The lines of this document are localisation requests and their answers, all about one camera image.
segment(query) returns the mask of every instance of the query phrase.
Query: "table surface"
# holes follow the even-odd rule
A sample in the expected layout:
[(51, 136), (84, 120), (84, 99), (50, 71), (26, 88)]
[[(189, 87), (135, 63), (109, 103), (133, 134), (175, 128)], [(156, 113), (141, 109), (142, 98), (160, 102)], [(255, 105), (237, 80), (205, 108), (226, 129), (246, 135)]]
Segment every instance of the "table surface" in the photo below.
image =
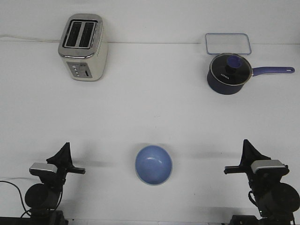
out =
[[(300, 45), (252, 45), (252, 67), (292, 66), (294, 74), (253, 77), (234, 95), (207, 84), (210, 56), (201, 44), (109, 44), (103, 77), (69, 77), (58, 43), (0, 42), (1, 180), (22, 193), (66, 142), (73, 164), (60, 205), (66, 218), (229, 222), (258, 216), (238, 165), (244, 139), (289, 165), (283, 182), (300, 191)], [(173, 162), (167, 182), (150, 186), (135, 173), (138, 151), (156, 144)], [(23, 213), (14, 187), (0, 184), (0, 216)], [(295, 213), (296, 222), (300, 213)]]

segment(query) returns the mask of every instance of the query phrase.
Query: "saucepan handle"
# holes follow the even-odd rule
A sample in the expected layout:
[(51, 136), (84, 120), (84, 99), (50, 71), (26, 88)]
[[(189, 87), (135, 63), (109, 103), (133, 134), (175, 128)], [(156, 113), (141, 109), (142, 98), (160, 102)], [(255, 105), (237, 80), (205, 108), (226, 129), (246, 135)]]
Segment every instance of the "saucepan handle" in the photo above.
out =
[(293, 67), (257, 67), (252, 70), (253, 76), (267, 73), (292, 74), (295, 72)]

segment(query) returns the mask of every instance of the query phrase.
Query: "blue saucepan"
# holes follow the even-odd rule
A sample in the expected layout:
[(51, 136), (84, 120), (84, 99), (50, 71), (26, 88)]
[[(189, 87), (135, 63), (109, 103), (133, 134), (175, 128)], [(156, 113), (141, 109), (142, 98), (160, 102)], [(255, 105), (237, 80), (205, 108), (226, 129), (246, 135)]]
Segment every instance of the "blue saucepan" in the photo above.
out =
[(251, 68), (250, 63), (243, 57), (223, 53), (217, 55), (210, 63), (207, 81), (210, 87), (224, 95), (237, 93), (252, 77), (265, 73), (294, 73), (293, 67), (257, 67)]

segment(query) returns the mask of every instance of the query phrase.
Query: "bowl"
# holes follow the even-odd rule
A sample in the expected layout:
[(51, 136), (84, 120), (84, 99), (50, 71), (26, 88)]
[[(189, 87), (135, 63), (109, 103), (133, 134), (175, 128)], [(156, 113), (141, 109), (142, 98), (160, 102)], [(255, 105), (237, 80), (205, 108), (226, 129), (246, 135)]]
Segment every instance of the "bowl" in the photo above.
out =
[(172, 160), (168, 152), (156, 145), (141, 149), (135, 159), (138, 177), (147, 184), (164, 183), (172, 171)]

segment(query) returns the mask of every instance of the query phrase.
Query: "white toaster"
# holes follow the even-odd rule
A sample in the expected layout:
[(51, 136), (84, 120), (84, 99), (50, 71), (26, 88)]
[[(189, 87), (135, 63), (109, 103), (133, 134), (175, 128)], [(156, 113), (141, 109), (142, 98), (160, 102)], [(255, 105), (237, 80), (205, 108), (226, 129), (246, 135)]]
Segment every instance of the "white toaster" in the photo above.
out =
[(68, 19), (58, 53), (73, 79), (98, 80), (104, 71), (107, 50), (100, 16), (75, 14)]

